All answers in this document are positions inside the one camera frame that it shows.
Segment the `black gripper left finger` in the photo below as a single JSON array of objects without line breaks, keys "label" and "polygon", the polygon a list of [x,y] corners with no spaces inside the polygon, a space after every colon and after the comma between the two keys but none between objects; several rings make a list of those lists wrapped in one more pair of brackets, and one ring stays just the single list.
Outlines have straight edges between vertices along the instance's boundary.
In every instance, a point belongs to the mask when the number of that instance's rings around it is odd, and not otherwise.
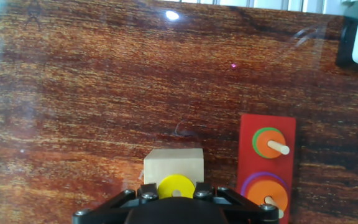
[{"label": "black gripper left finger", "polygon": [[137,190],[126,189],[94,209],[76,211],[72,224],[124,223],[133,208],[158,198],[156,183],[141,185]]}]

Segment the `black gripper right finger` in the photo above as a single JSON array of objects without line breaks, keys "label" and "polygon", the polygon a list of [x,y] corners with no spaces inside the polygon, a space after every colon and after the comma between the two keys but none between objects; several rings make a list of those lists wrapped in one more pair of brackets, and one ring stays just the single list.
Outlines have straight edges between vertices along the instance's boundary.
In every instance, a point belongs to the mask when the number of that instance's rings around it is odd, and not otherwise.
[{"label": "black gripper right finger", "polygon": [[277,206],[258,205],[227,187],[215,189],[211,184],[197,182],[193,198],[217,206],[228,223],[279,224]]}]

